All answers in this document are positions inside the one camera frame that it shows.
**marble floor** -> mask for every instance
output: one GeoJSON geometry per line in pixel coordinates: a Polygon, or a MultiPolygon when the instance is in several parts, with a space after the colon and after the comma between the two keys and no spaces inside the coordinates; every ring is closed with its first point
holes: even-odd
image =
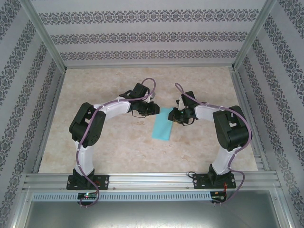
{"type": "MultiPolygon", "coordinates": [[[[68,128],[84,102],[100,104],[133,89],[147,77],[156,80],[155,103],[175,107],[180,92],[192,90],[200,101],[230,107],[237,97],[227,67],[69,69],[51,126],[40,173],[71,173],[76,149],[68,128]]],[[[152,82],[145,83],[152,88],[152,82]]],[[[207,171],[219,150],[214,123],[197,120],[184,127],[173,123],[169,141],[151,137],[155,116],[145,119],[131,113],[110,119],[95,145],[95,172],[207,171]]],[[[257,171],[251,147],[235,158],[232,167],[257,171]]]]}

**purple cable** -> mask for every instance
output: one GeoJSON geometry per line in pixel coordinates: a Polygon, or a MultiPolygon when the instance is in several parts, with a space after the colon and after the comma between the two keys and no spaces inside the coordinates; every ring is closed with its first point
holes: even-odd
{"type": "MultiPolygon", "coordinates": [[[[86,176],[85,172],[82,170],[82,168],[81,168],[81,166],[80,166],[79,159],[78,159],[78,155],[79,155],[79,151],[80,151],[81,145],[82,145],[82,143],[84,142],[84,140],[85,140],[85,138],[86,138],[86,136],[87,136],[87,134],[88,134],[88,132],[89,132],[89,130],[90,130],[90,127],[91,127],[91,125],[92,125],[92,122],[93,122],[93,120],[94,120],[94,118],[95,118],[97,112],[98,112],[101,108],[103,108],[103,107],[105,107],[105,106],[107,106],[107,105],[109,105],[109,104],[112,104],[112,103],[115,103],[115,102],[119,102],[119,101],[139,101],[139,100],[144,100],[144,99],[146,99],[148,96],[152,95],[152,94],[154,93],[154,91],[155,91],[155,88],[156,88],[156,81],[155,81],[153,78],[148,77],[148,78],[146,78],[146,79],[144,79],[144,80],[142,81],[142,84],[143,84],[145,81],[147,81],[147,80],[152,80],[152,81],[154,82],[154,87],[153,87],[152,91],[151,91],[148,95],[143,96],[143,97],[139,97],[139,98],[133,98],[133,99],[118,99],[118,100],[113,100],[113,101],[109,101],[109,102],[107,102],[107,103],[101,105],[100,107],[98,107],[98,108],[94,111],[94,113],[93,113],[93,115],[92,115],[92,118],[91,118],[91,120],[90,120],[90,123],[89,123],[89,125],[87,126],[87,128],[86,128],[86,130],[85,130],[85,133],[84,133],[84,135],[82,136],[82,138],[81,138],[81,140],[80,140],[80,142],[79,142],[79,144],[78,144],[78,148],[77,148],[77,152],[76,152],[76,162],[77,162],[77,166],[79,167],[79,170],[80,170],[80,172],[82,173],[82,175],[83,175],[91,184],[93,184],[93,186],[96,188],[96,192],[97,192],[97,197],[96,197],[95,201],[94,201],[93,203],[91,203],[90,205],[86,205],[86,206],[85,206],[86,208],[91,207],[91,206],[93,206],[94,204],[97,203],[97,201],[98,201],[98,199],[99,199],[99,189],[98,189],[98,186],[97,186],[90,178],[88,178],[88,176],[86,176]]],[[[79,204],[80,204],[81,207],[84,207],[84,205],[81,204],[81,201],[82,201],[83,199],[84,199],[84,198],[81,198],[80,201],[79,201],[79,204]]]]}
{"type": "Polygon", "coordinates": [[[203,106],[208,106],[208,107],[211,107],[211,108],[217,108],[217,109],[226,110],[226,111],[229,111],[229,112],[231,112],[231,113],[237,115],[237,116],[244,122],[244,124],[246,125],[246,128],[248,129],[248,135],[249,135],[249,136],[248,136],[247,143],[246,143],[243,147],[241,147],[241,148],[239,148],[238,150],[236,150],[236,151],[234,152],[234,154],[232,155],[232,157],[230,158],[229,162],[228,162],[228,169],[230,169],[232,172],[241,173],[241,174],[243,175],[243,179],[242,179],[240,185],[238,186],[238,188],[236,189],[236,191],[232,194],[232,196],[230,196],[230,197],[224,202],[224,203],[226,203],[226,202],[228,202],[229,200],[231,200],[231,199],[237,194],[237,192],[238,192],[239,189],[242,187],[242,185],[243,185],[243,183],[244,183],[244,181],[245,181],[245,174],[244,174],[242,171],[237,171],[237,170],[231,169],[230,166],[231,166],[231,163],[232,163],[233,159],[235,158],[236,154],[239,153],[240,151],[242,151],[243,149],[245,149],[245,148],[249,145],[249,143],[250,143],[250,141],[251,141],[251,135],[252,135],[250,126],[249,126],[248,122],[246,121],[246,119],[245,119],[244,117],[242,117],[242,115],[239,114],[239,113],[237,113],[236,111],[231,110],[231,109],[229,109],[229,108],[222,107],[222,106],[217,106],[217,105],[212,105],[212,104],[206,104],[206,103],[199,102],[198,100],[196,100],[196,99],[194,99],[193,97],[189,96],[188,94],[184,93],[184,89],[181,87],[181,85],[180,85],[179,83],[175,83],[175,86],[176,86],[176,88],[177,88],[182,94],[184,94],[186,97],[190,98],[191,100],[193,100],[193,101],[195,101],[195,102],[197,102],[197,103],[199,103],[199,104],[201,104],[201,105],[203,105],[203,106]]]}

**purple wire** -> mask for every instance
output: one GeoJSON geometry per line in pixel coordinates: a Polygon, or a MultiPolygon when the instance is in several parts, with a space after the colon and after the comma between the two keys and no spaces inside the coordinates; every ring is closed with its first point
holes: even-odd
{"type": "MultiPolygon", "coordinates": [[[[115,103],[115,102],[120,102],[120,101],[139,101],[139,100],[144,100],[144,99],[148,98],[148,96],[152,95],[152,94],[154,93],[154,91],[155,91],[155,88],[156,88],[156,81],[155,81],[153,78],[148,77],[148,78],[146,78],[146,79],[144,79],[144,80],[142,81],[142,84],[143,84],[145,81],[147,81],[147,80],[152,80],[153,83],[154,83],[154,87],[153,87],[152,91],[151,91],[148,95],[143,96],[143,97],[139,97],[139,98],[133,98],[133,99],[118,99],[118,100],[113,100],[113,101],[109,101],[109,102],[107,102],[107,103],[101,105],[100,107],[98,107],[98,108],[94,111],[94,113],[93,113],[93,115],[92,115],[92,118],[91,118],[91,120],[90,120],[90,123],[89,123],[89,125],[87,126],[87,128],[86,128],[86,130],[85,130],[85,133],[84,133],[84,135],[82,136],[82,138],[81,138],[81,140],[80,140],[80,142],[79,142],[79,144],[78,144],[78,148],[77,148],[77,152],[76,152],[76,162],[77,162],[77,166],[78,166],[80,172],[82,173],[82,175],[83,175],[91,184],[93,184],[93,186],[96,188],[96,192],[97,192],[96,200],[95,200],[93,203],[91,203],[90,205],[86,205],[86,206],[85,206],[86,208],[91,207],[91,206],[93,206],[94,204],[97,203],[97,201],[98,201],[98,199],[99,199],[99,189],[98,189],[98,186],[97,186],[90,178],[88,178],[88,176],[86,176],[85,172],[82,170],[82,168],[81,168],[81,166],[80,166],[79,159],[78,159],[78,155],[79,155],[79,151],[80,151],[81,145],[82,145],[82,143],[84,142],[84,140],[85,140],[85,138],[86,138],[86,136],[87,136],[87,134],[88,134],[88,132],[89,132],[89,130],[90,130],[90,127],[91,127],[91,125],[92,125],[92,122],[93,122],[93,120],[94,120],[94,118],[95,118],[97,112],[98,112],[101,108],[103,108],[103,107],[105,107],[105,106],[107,106],[107,105],[109,105],[109,104],[112,104],[112,103],[115,103]]],[[[81,207],[84,207],[84,205],[81,204],[81,201],[82,201],[83,199],[84,199],[84,198],[81,198],[80,201],[79,201],[79,204],[80,204],[81,207]]]]}
{"type": "Polygon", "coordinates": [[[233,159],[235,158],[236,154],[239,153],[240,151],[242,151],[243,149],[245,149],[245,148],[249,145],[249,143],[250,143],[250,141],[251,141],[251,135],[252,135],[250,126],[249,126],[248,122],[246,121],[246,119],[245,119],[244,117],[242,117],[242,115],[239,114],[239,113],[237,113],[236,111],[234,111],[234,110],[232,110],[232,109],[229,109],[229,108],[222,107],[222,106],[217,106],[217,105],[212,105],[212,104],[206,104],[206,103],[199,102],[198,100],[196,100],[196,99],[194,99],[193,97],[191,97],[191,96],[189,96],[188,94],[186,94],[186,93],[184,92],[184,89],[181,87],[181,85],[180,85],[179,83],[175,83],[175,86],[176,86],[176,88],[177,88],[182,94],[184,94],[186,97],[190,98],[191,100],[193,100],[193,101],[195,101],[195,102],[197,102],[197,103],[199,103],[199,104],[201,104],[201,105],[203,105],[203,106],[208,106],[208,107],[211,107],[211,108],[217,108],[217,109],[226,110],[226,111],[229,111],[229,112],[231,112],[231,113],[237,115],[237,116],[244,122],[244,124],[246,125],[246,128],[248,129],[248,140],[247,140],[247,143],[246,143],[243,147],[237,149],[237,150],[234,152],[234,154],[232,155],[232,157],[230,158],[229,162],[228,162],[228,169],[230,169],[232,172],[241,173],[241,174],[243,175],[243,179],[242,179],[240,185],[238,186],[238,188],[236,189],[236,191],[235,191],[235,192],[234,192],[234,193],[233,193],[233,194],[224,202],[224,203],[226,203],[226,202],[228,202],[229,200],[231,200],[233,197],[235,197],[235,195],[237,194],[237,192],[238,192],[239,189],[242,187],[242,185],[243,185],[243,183],[244,183],[244,181],[245,181],[245,174],[244,174],[244,172],[242,172],[242,171],[237,171],[237,170],[233,170],[233,169],[231,169],[230,166],[231,166],[232,161],[233,161],[233,159]]]}

